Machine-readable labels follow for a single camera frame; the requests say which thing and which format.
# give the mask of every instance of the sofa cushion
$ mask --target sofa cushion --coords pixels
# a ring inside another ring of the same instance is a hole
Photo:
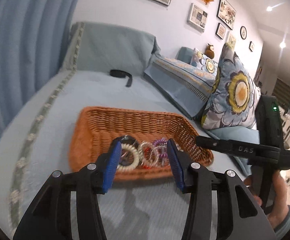
[[[252,128],[260,96],[259,88],[239,57],[227,43],[224,44],[202,127],[208,130],[237,125]]]
[[[260,144],[258,130],[248,129],[243,126],[223,127],[206,131],[214,139],[236,140],[247,143]],[[248,165],[248,159],[234,156],[245,176],[251,174],[251,165]]]
[[[218,64],[196,48],[194,49],[190,64],[200,70],[212,74],[213,76],[216,76],[218,71]]]
[[[177,59],[180,61],[183,61],[187,64],[190,64],[192,57],[193,57],[194,51],[187,47],[181,47]]]
[[[215,82],[210,73],[159,54],[153,55],[144,73],[189,118],[204,109]]]

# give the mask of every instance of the round wall clock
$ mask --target round wall clock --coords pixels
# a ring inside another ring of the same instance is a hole
[[[246,31],[246,28],[244,26],[241,27],[241,37],[243,40],[245,40],[247,37],[247,31]]]

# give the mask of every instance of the ceiling light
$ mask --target ceiling light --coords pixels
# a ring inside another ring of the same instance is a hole
[[[282,41],[282,42],[280,43],[280,47],[281,47],[281,49],[284,49],[284,48],[286,47],[286,44],[285,44],[284,41]]]

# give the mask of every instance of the hand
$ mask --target hand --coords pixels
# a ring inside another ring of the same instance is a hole
[[[283,220],[286,218],[286,216],[289,212],[289,207],[286,204],[287,188],[286,188],[286,184],[284,182],[284,179],[280,175],[280,171],[274,172],[272,180],[273,180],[273,186],[274,186],[274,190],[276,193],[276,197],[274,200],[274,206],[273,206],[272,212],[267,216],[267,219],[269,220],[272,228],[274,229],[280,223],[282,223]],[[248,176],[244,180],[244,184],[246,186],[251,186],[252,185],[252,176]],[[252,195],[254,196],[256,202],[261,206],[262,205],[261,198],[253,192],[253,189],[251,187],[249,189],[250,189]]]

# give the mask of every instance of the figurine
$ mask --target figurine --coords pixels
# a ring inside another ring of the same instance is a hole
[[[206,51],[205,51],[205,55],[208,56],[210,59],[213,59],[215,57],[213,45],[208,44]]]

